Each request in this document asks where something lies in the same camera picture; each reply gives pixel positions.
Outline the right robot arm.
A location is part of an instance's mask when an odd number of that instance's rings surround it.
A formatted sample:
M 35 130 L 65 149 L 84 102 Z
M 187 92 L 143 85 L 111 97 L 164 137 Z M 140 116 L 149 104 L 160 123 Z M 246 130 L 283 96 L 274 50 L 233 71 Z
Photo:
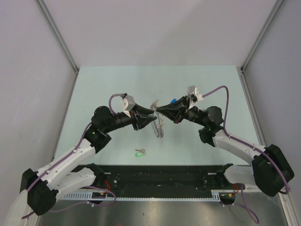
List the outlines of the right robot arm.
M 217 177 L 217 184 L 228 189 L 233 184 L 251 185 L 259 188 L 264 194 L 274 197 L 276 194 L 287 194 L 289 182 L 294 178 L 294 171 L 281 149 L 276 145 L 263 146 L 252 144 L 226 132 L 222 126 L 222 111 L 217 106 L 200 110 L 190 105 L 188 96 L 174 103 L 158 107 L 156 111 L 175 124 L 188 120 L 201 125 L 198 131 L 204 144 L 220 148 L 244 160 L 247 165 L 225 165 Z

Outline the round metal keyring disc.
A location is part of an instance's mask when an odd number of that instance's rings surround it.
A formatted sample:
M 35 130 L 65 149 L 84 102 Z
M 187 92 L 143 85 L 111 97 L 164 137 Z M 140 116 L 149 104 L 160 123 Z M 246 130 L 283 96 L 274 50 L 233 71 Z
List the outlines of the round metal keyring disc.
M 154 111 L 154 114 L 157 117 L 156 121 L 153 121 L 151 123 L 152 128 L 154 130 L 154 133 L 156 135 L 157 138 L 163 138 L 164 136 L 164 131 L 163 131 L 163 126 L 164 126 L 164 120 L 163 120 L 163 115 L 158 113 L 156 111 L 157 106 L 156 105 L 151 105 L 150 108 Z

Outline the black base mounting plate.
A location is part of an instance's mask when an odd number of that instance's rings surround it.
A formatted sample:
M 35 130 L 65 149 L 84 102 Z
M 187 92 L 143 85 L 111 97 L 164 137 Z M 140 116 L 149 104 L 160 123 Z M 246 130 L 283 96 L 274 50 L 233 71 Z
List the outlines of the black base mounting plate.
M 238 182 L 228 182 L 222 165 L 97 165 L 110 187 L 126 185 L 193 186 L 201 190 L 240 190 Z

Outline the left aluminium frame post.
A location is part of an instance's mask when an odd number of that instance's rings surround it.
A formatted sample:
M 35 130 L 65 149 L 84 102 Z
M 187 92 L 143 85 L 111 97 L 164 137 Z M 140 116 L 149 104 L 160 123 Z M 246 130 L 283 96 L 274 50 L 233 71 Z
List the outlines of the left aluminium frame post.
M 63 36 L 61 35 L 61 32 L 59 31 L 46 3 L 44 0 L 35 0 L 35 3 L 38 7 L 38 9 L 40 10 L 42 16 L 44 17 L 50 31 L 52 32 L 54 38 L 57 41 L 58 46 L 60 47 L 62 53 L 64 54 L 64 56 L 66 57 L 69 65 L 71 66 L 72 70 L 74 71 L 74 73 L 76 75 L 78 75 L 79 73 L 79 68 L 77 67 L 75 60 L 73 58 L 73 56 L 71 55 L 71 52 L 63 38 Z

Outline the right aluminium frame post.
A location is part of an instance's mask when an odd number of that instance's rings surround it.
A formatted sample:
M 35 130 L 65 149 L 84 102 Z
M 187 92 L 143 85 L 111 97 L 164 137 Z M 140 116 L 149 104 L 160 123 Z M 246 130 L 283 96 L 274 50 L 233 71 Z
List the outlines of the right aluminium frame post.
M 248 65 L 250 64 L 253 56 L 255 55 L 256 51 L 258 50 L 260 44 L 262 43 L 263 39 L 267 35 L 270 27 L 272 26 L 274 20 L 276 19 L 278 13 L 280 12 L 281 8 L 283 7 L 286 0 L 277 0 L 272 7 L 267 19 L 265 20 L 259 34 L 257 35 L 254 44 L 252 45 L 250 51 L 248 52 L 243 64 L 240 67 L 241 72 L 245 72 Z

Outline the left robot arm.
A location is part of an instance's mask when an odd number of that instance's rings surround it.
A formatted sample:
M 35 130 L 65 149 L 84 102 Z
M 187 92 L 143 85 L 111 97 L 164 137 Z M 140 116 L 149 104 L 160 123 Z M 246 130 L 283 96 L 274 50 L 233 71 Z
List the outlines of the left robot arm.
M 63 178 L 79 163 L 100 152 L 110 141 L 109 133 L 131 125 L 138 131 L 157 119 L 154 111 L 137 104 L 128 112 L 111 113 L 106 106 L 95 109 L 91 122 L 85 127 L 79 142 L 60 158 L 33 171 L 22 174 L 20 190 L 27 191 L 27 204 L 32 213 L 47 213 L 63 195 Z

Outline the key with green tag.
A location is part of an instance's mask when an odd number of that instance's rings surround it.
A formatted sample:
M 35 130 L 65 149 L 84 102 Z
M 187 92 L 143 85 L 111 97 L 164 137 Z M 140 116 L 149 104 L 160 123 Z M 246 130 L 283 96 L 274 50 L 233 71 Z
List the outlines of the key with green tag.
M 136 157 L 142 157 L 146 155 L 146 150 L 145 149 L 135 149 L 136 153 L 135 156 Z

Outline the aluminium frame post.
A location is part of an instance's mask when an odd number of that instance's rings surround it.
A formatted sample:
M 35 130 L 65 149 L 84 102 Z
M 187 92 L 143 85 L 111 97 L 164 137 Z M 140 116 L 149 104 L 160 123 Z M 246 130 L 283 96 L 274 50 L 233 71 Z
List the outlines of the aluminium frame post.
M 57 41 L 58 46 L 60 47 L 62 53 L 64 54 L 64 56 L 66 57 L 69 65 L 71 66 L 72 70 L 74 71 L 74 73 L 76 75 L 78 75 L 79 73 L 79 68 L 77 67 L 75 60 L 73 58 L 73 56 L 71 55 L 71 52 L 63 38 L 63 36 L 61 35 L 61 32 L 59 31 L 46 3 L 44 0 L 35 0 L 35 3 L 38 7 L 38 9 L 40 10 L 42 16 L 44 17 L 50 31 L 52 32 L 54 38 Z
M 276 19 L 278 13 L 280 12 L 281 8 L 283 7 L 286 0 L 277 0 L 272 7 L 267 19 L 265 20 L 259 34 L 257 35 L 254 44 L 252 45 L 250 51 L 248 52 L 243 64 L 240 67 L 241 72 L 245 72 L 248 65 L 250 64 L 253 56 L 255 55 L 256 51 L 258 50 L 260 44 L 262 43 L 263 39 L 267 35 L 270 27 L 272 26 L 274 20 Z

